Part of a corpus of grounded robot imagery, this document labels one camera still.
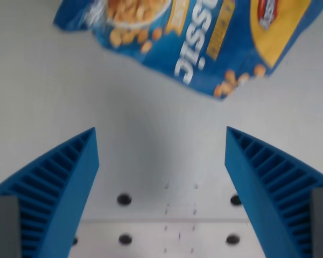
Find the bolt hole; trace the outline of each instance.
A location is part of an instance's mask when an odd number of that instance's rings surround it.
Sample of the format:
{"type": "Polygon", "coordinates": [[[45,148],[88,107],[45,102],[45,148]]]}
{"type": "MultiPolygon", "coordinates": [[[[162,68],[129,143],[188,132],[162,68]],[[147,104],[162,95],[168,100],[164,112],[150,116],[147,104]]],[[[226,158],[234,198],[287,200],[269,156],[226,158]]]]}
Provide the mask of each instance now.
{"type": "Polygon", "coordinates": [[[131,197],[128,193],[122,193],[117,197],[117,203],[120,206],[128,206],[131,203],[131,197]]]}
{"type": "Polygon", "coordinates": [[[128,234],[122,234],[118,238],[118,241],[122,246],[128,246],[128,245],[130,245],[132,243],[133,239],[128,234]]]}
{"type": "Polygon", "coordinates": [[[240,237],[237,236],[237,235],[229,235],[227,238],[226,238],[226,244],[228,244],[229,246],[235,246],[235,245],[238,245],[240,241],[240,237]]]}
{"type": "Polygon", "coordinates": [[[242,202],[238,195],[233,195],[230,200],[233,206],[241,206],[242,202]]]}
{"type": "Polygon", "coordinates": [[[78,237],[75,237],[74,239],[73,239],[73,244],[72,244],[72,246],[76,246],[78,244],[78,237]]]}

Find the kraft macaroni bag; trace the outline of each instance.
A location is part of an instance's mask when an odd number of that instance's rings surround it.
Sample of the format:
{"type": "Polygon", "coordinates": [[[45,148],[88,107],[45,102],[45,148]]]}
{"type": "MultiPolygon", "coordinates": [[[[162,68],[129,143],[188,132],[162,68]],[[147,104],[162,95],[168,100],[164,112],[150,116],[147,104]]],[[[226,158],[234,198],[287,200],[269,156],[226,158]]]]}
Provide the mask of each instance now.
{"type": "Polygon", "coordinates": [[[63,0],[54,23],[225,98],[270,75],[322,9],[323,0],[63,0]]]}

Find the metal plate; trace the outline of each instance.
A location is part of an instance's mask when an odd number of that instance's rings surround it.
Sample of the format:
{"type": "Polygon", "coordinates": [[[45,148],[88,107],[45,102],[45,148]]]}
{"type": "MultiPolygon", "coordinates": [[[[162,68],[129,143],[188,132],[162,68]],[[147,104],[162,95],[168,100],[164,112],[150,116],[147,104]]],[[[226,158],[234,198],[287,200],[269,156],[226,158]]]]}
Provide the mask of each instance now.
{"type": "Polygon", "coordinates": [[[0,0],[0,182],[92,126],[101,166],[84,220],[248,221],[229,202],[228,125],[323,173],[323,13],[268,80],[219,102],[90,33],[60,33],[56,2],[0,0]],[[117,205],[121,192],[130,206],[117,205]]]}
{"type": "Polygon", "coordinates": [[[245,223],[83,223],[69,258],[264,258],[254,230],[245,223]],[[119,242],[122,234],[131,244],[119,242]],[[227,237],[239,237],[236,245],[227,237]]]}

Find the red logo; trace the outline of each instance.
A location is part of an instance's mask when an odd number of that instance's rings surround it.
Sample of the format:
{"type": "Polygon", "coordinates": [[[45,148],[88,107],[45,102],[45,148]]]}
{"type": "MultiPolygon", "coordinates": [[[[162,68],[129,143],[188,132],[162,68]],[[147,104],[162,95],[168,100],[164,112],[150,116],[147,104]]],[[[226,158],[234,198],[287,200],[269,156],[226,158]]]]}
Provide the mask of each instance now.
{"type": "Polygon", "coordinates": [[[259,24],[266,31],[278,15],[279,0],[259,0],[257,9],[257,18],[259,24]]]}

